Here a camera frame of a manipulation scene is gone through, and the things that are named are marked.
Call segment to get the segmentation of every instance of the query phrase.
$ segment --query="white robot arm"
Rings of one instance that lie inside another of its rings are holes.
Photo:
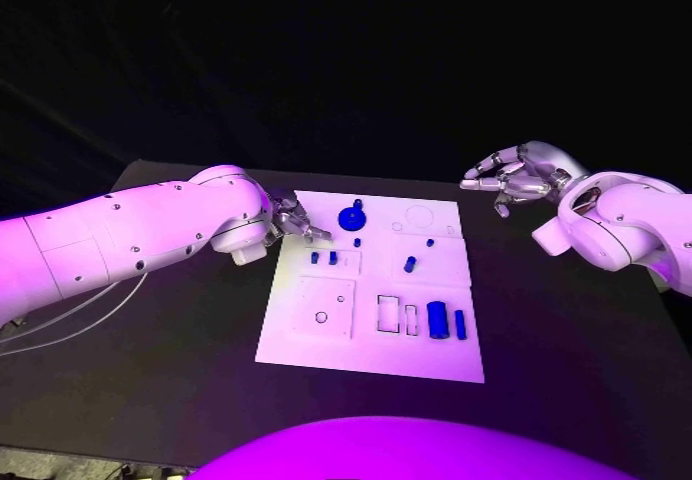
[[[285,234],[331,239],[292,191],[223,165],[188,182],[103,195],[0,222],[0,326],[31,310],[189,258],[207,243],[238,265]]]
[[[501,165],[495,178],[478,178]],[[509,204],[545,197],[558,214],[532,236],[550,255],[574,248],[613,272],[643,265],[692,296],[692,195],[668,182],[620,172],[590,175],[563,150],[532,141],[491,155],[460,187],[501,192],[504,218]]]

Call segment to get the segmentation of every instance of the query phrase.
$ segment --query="white board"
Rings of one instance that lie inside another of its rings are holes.
[[[256,361],[483,383],[456,203],[305,191],[297,196],[334,242],[283,240]],[[338,216],[357,199],[368,221],[348,232]],[[417,258],[411,273],[404,270],[410,256]],[[447,307],[446,339],[430,337],[427,304],[434,301]],[[463,340],[456,310],[465,313]]]

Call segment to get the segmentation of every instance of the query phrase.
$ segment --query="table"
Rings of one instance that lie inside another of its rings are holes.
[[[185,180],[202,168],[139,161],[114,190]],[[548,203],[515,208],[504,220],[492,195],[455,184],[248,172],[266,186],[459,202],[486,383],[256,363],[280,249],[237,267],[208,247],[150,274],[129,304],[87,334],[0,358],[0,443],[199,466],[295,425],[394,415],[481,425],[638,476],[681,478],[692,367],[645,269],[609,273],[574,251],[550,257],[531,238],[553,215]],[[87,325],[136,281],[13,346]],[[44,308],[29,321],[88,296]]]

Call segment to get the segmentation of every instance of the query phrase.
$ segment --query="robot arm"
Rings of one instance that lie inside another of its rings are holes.
[[[0,325],[189,258],[210,243],[238,265],[285,234],[331,240],[292,191],[267,194],[241,168],[123,190],[0,222]]]
[[[478,178],[504,165],[495,178]],[[597,267],[646,266],[692,296],[692,195],[668,182],[620,172],[589,175],[557,147],[530,142],[488,157],[460,187],[498,191],[496,210],[547,198],[558,214],[534,232],[550,255],[574,248]]]

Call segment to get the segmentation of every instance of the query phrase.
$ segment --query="robotic hand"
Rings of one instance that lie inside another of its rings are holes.
[[[211,243],[238,265],[289,234],[331,240],[296,193],[223,165],[0,222],[0,326],[31,310],[189,258]]]
[[[495,177],[479,178],[498,166]],[[574,248],[609,271],[643,265],[692,296],[692,195],[668,182],[632,173],[590,175],[563,150],[532,141],[494,153],[460,187],[501,192],[504,218],[508,205],[547,198],[558,214],[532,236],[550,255]]]

